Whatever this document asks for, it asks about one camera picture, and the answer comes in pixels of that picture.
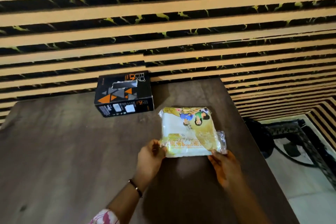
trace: white tile floor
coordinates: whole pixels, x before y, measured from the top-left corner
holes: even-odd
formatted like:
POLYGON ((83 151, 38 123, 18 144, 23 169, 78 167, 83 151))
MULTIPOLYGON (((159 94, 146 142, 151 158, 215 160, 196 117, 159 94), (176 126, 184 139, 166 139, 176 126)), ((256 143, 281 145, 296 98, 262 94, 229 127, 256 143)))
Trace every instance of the white tile floor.
MULTIPOLYGON (((262 123, 297 118, 304 119, 320 140, 327 144, 323 136, 305 115, 265 120, 262 123)), ((284 140, 287 139, 280 139, 277 143, 277 146, 283 150, 281 140, 282 143, 285 143, 284 140)), ((336 152, 331 147, 328 147, 328 152, 336 158, 336 152)), ((299 158, 301 159, 298 160, 302 162, 309 161, 303 156, 299 158)), ((266 162, 292 206, 300 224, 336 223, 336 191, 321 170, 296 164, 283 157, 276 149, 266 159, 266 162)))

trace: cardboard box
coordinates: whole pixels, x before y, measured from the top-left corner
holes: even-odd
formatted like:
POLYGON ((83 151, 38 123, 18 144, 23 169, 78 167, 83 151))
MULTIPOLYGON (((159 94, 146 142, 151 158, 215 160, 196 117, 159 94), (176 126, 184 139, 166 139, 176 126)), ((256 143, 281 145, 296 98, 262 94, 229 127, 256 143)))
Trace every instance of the cardboard box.
POLYGON ((148 71, 99 76, 94 104, 104 117, 153 111, 148 71))

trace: dark bracelet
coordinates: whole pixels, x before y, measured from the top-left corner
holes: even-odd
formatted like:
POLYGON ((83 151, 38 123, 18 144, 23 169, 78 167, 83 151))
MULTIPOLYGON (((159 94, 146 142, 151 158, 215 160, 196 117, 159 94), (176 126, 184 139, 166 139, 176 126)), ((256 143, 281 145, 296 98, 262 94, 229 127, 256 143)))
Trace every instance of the dark bracelet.
POLYGON ((142 198, 142 192, 140 189, 135 185, 135 183, 132 181, 132 179, 129 179, 128 182, 133 185, 133 187, 136 189, 136 191, 139 193, 139 196, 142 198))

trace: plastic-wrapped package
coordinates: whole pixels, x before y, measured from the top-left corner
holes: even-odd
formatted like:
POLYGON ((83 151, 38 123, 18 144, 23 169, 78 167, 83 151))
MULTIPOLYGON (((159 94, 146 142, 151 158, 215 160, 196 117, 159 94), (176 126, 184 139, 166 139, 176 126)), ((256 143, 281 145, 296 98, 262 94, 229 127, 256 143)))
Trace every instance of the plastic-wrapped package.
POLYGON ((207 107, 165 107, 161 145, 168 158, 211 155, 211 150, 226 154, 223 131, 216 131, 207 107))

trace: table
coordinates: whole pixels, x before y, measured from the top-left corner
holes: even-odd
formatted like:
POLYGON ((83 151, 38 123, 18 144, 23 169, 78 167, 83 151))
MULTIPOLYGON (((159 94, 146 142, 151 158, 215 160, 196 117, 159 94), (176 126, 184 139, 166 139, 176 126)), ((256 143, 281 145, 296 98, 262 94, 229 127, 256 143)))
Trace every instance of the table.
MULTIPOLYGON (((86 224, 132 177, 137 153, 161 137, 165 106, 207 106, 274 224, 298 224, 220 79, 153 86, 155 111, 103 118, 94 93, 16 104, 0 132, 2 223, 86 224)), ((131 223, 237 223, 204 156, 165 159, 131 223)))

